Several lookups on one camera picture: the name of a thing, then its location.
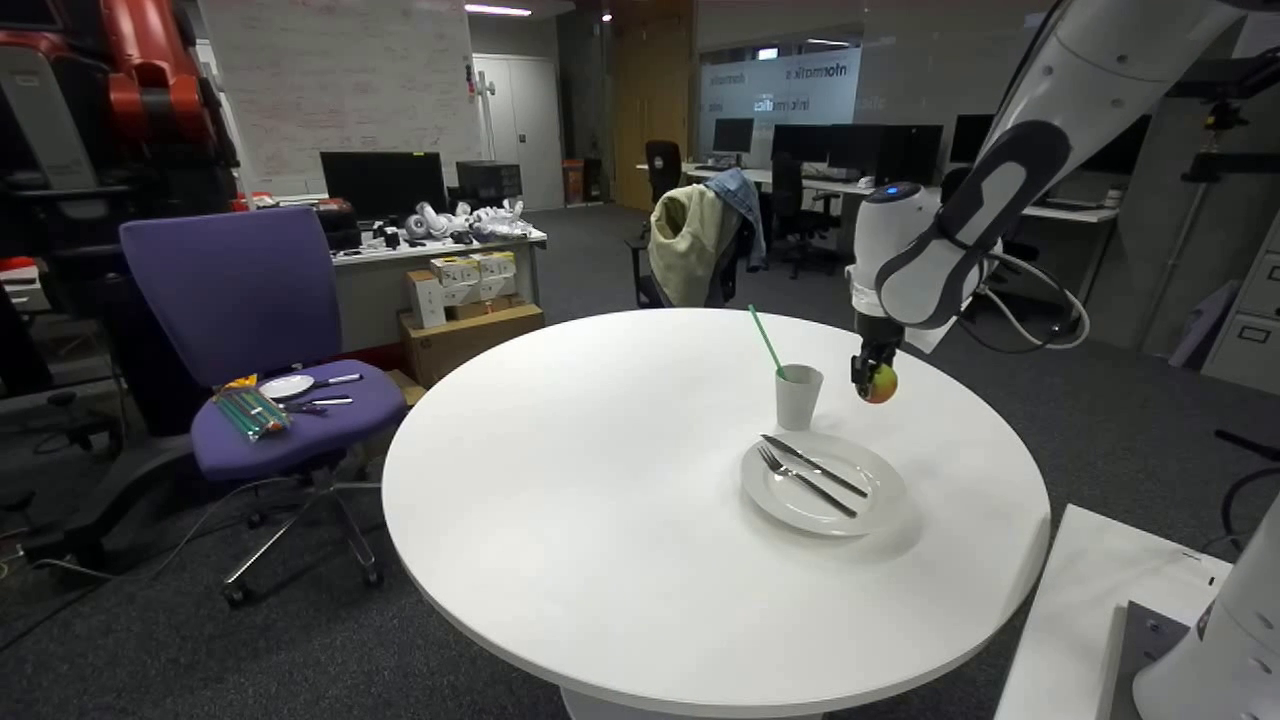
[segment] purple office chair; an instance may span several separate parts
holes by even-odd
[[[373,364],[340,357],[340,313],[330,241],[311,208],[167,215],[121,224],[123,258],[184,369],[219,388],[233,376],[315,376],[309,397],[352,397],[325,415],[291,415],[286,435],[249,445],[208,398],[193,421],[193,452],[212,482],[306,474],[306,502],[224,578],[230,602],[249,602],[246,574],[296,528],[338,502],[370,583],[385,568],[352,508],[332,488],[332,466],[405,415],[401,388]]]

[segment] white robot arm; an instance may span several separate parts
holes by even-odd
[[[892,350],[934,350],[983,284],[999,237],[1059,177],[1150,110],[1240,9],[1218,0],[1068,0],[1006,98],[990,148],[939,202],[878,191],[856,220],[854,307],[865,347],[854,385],[896,391]],[[1145,720],[1280,716],[1280,500],[1206,619],[1132,685]]]
[[[1145,117],[1232,20],[1240,9],[1218,0],[1068,0],[1046,20],[948,202],[904,185],[865,199],[848,269],[865,330],[854,385],[865,398],[892,397],[902,344],[934,350],[1019,212]]]

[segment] door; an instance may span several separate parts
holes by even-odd
[[[613,199],[647,208],[646,139],[690,160],[694,0],[617,3],[613,23]]]
[[[559,208],[559,98],[556,63],[548,55],[475,51],[483,77],[482,148],[483,160],[520,162],[526,208]]]

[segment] office room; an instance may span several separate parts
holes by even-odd
[[[6,0],[0,716],[1280,713],[1276,48]]]

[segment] ceiling light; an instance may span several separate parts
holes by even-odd
[[[511,3],[464,3],[472,17],[531,17],[531,9]]]

